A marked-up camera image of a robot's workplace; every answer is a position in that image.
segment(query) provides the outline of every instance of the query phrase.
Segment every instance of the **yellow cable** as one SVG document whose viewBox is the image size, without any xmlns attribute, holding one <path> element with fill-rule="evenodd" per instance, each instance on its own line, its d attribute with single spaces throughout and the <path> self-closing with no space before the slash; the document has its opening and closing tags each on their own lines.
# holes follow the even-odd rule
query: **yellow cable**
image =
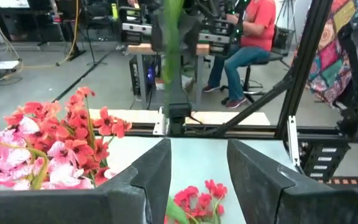
<svg viewBox="0 0 358 224">
<path fill-rule="evenodd" d="M 21 68 L 21 70 L 22 70 L 23 68 L 49 68 L 49 67 L 56 67 L 56 66 L 61 65 L 61 64 L 64 63 L 64 62 L 66 62 L 66 61 L 70 58 L 71 53 L 72 53 L 73 50 L 74 50 L 74 46 L 75 46 L 75 44 L 76 44 L 76 39 L 77 39 L 77 31 L 78 31 L 77 28 L 78 28 L 78 17 L 79 17 L 79 1 L 80 1 L 80 0 L 76 0 L 74 38 L 73 38 L 73 43 L 72 43 L 72 45 L 71 45 L 71 49 L 70 49 L 70 51 L 68 52 L 67 56 L 66 56 L 61 62 L 57 62 L 57 63 L 54 64 L 54 65 L 29 65 L 29 66 L 23 66 L 23 67 Z M 15 52 L 16 57 L 17 57 L 18 59 L 21 59 L 20 56 L 19 56 L 19 54 L 16 52 L 16 49 L 12 46 L 12 44 L 9 42 L 9 40 L 7 39 L 7 37 L 3 34 L 1 28 L 0 28 L 0 34 L 1 34 L 1 36 L 3 37 L 3 39 L 5 40 L 5 42 L 10 45 L 10 49 L 12 49 L 12 50 Z"/>
<path fill-rule="evenodd" d="M 17 53 L 16 49 L 12 46 L 11 42 L 7 39 L 7 37 L 4 35 L 4 33 L 2 32 L 1 28 L 0 28 L 0 35 L 2 36 L 2 38 L 5 40 L 5 45 L 6 45 L 6 51 L 9 49 L 9 51 L 12 53 L 12 50 L 14 51 L 14 53 L 16 54 L 16 57 L 17 59 L 19 60 L 19 66 L 20 68 L 18 70 L 16 70 L 15 72 L 13 73 L 10 73 L 10 74 L 7 74 L 5 76 L 3 76 L 2 78 L 0 78 L 0 81 L 1 80 L 7 80 L 9 78 L 11 78 L 12 76 L 14 75 L 17 75 L 19 74 L 21 71 L 23 71 L 23 69 L 25 68 L 49 68 L 49 67 L 56 67 L 56 66 L 59 66 L 61 65 L 62 63 L 66 62 L 69 58 L 70 58 L 70 55 L 74 49 L 74 46 L 76 44 L 76 39 L 77 39 L 77 28 L 78 28 L 78 17 L 79 17 L 79 1 L 80 0 L 76 0 L 76 6 L 75 6 L 75 28 L 74 28 L 74 38 L 73 38 L 73 43 L 71 45 L 71 49 L 70 51 L 68 52 L 67 56 L 61 61 L 61 62 L 58 62 L 56 63 L 55 65 L 31 65 L 31 66 L 24 66 L 24 63 L 23 61 L 21 60 L 19 54 Z"/>
</svg>

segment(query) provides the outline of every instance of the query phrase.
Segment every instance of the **stool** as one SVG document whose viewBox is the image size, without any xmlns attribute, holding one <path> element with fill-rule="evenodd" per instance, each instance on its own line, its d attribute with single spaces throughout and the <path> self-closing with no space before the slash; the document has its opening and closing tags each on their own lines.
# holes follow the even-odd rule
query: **stool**
<svg viewBox="0 0 358 224">
<path fill-rule="evenodd" d="M 257 60 L 254 61 L 248 65 L 242 66 L 242 67 L 247 67 L 247 72 L 246 72 L 246 77 L 244 79 L 244 83 L 242 85 L 242 91 L 244 92 L 245 97 L 251 102 L 255 102 L 254 98 L 252 96 L 263 96 L 264 92 L 262 91 L 250 91 L 251 88 L 260 88 L 259 86 L 250 86 L 249 85 L 249 78 L 251 75 L 251 66 L 252 65 L 266 65 L 269 62 L 273 62 L 273 61 L 277 61 L 277 60 L 281 60 L 284 58 L 284 55 L 275 53 L 275 52 L 271 52 L 269 58 L 263 59 L 263 60 Z M 223 85 L 221 86 L 220 90 L 223 91 L 225 89 L 228 89 L 229 87 L 227 85 Z M 229 100 L 229 97 L 226 97 L 225 99 L 223 99 L 221 101 L 222 105 L 226 105 L 227 101 Z"/>
</svg>

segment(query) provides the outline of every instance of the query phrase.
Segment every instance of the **metal bracket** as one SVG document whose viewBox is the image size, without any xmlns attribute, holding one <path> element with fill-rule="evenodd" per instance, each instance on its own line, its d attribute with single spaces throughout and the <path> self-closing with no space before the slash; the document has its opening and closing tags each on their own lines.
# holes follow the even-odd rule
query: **metal bracket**
<svg viewBox="0 0 358 224">
<path fill-rule="evenodd" d="M 152 26 L 146 24 L 140 25 L 140 24 L 123 23 L 122 30 L 140 32 L 145 35 L 152 34 Z M 230 43 L 230 37 L 225 35 L 216 35 L 216 34 L 199 34 L 198 40 L 210 41 L 219 44 Z"/>
<path fill-rule="evenodd" d="M 298 131 L 296 130 L 295 116 L 289 116 L 287 121 L 288 147 L 290 148 L 290 159 L 294 166 L 301 166 L 299 158 Z"/>
<path fill-rule="evenodd" d="M 155 122 L 153 134 L 161 136 L 167 135 L 167 119 L 163 113 L 163 107 L 160 107 L 158 110 L 158 120 Z"/>
</svg>

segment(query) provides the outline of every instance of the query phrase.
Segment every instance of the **white table surface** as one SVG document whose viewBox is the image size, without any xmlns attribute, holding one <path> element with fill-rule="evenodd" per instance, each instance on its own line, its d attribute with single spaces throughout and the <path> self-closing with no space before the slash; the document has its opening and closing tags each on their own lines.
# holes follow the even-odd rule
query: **white table surface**
<svg viewBox="0 0 358 224">
<path fill-rule="evenodd" d="M 116 173 L 121 172 L 137 158 L 156 145 L 162 138 L 124 137 L 114 139 L 109 145 L 108 165 Z M 259 152 L 295 170 L 281 141 L 242 141 Z M 170 195 L 174 196 L 189 185 L 207 192 L 204 182 L 213 179 L 227 187 L 223 202 L 225 214 L 222 223 L 246 223 L 242 216 L 227 164 L 227 140 L 171 138 L 172 179 Z"/>
</svg>

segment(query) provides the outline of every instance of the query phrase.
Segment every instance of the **flower bouquet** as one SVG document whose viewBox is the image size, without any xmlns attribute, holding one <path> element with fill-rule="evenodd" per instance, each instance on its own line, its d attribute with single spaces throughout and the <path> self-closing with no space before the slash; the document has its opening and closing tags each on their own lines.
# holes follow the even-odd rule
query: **flower bouquet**
<svg viewBox="0 0 358 224">
<path fill-rule="evenodd" d="M 59 103 L 28 102 L 5 117 L 0 131 L 0 186 L 14 190 L 92 189 L 115 176 L 106 162 L 109 143 L 122 138 L 131 123 L 100 110 L 91 119 L 88 97 L 94 92 L 79 88 L 59 120 Z M 96 138 L 94 128 L 99 129 Z M 108 142 L 105 136 L 113 136 Z"/>
<path fill-rule="evenodd" d="M 220 224 L 224 207 L 221 204 L 227 188 L 223 184 L 215 184 L 214 180 L 206 180 L 208 194 L 201 193 L 195 186 L 179 191 L 175 198 L 168 201 L 165 224 Z"/>
</svg>

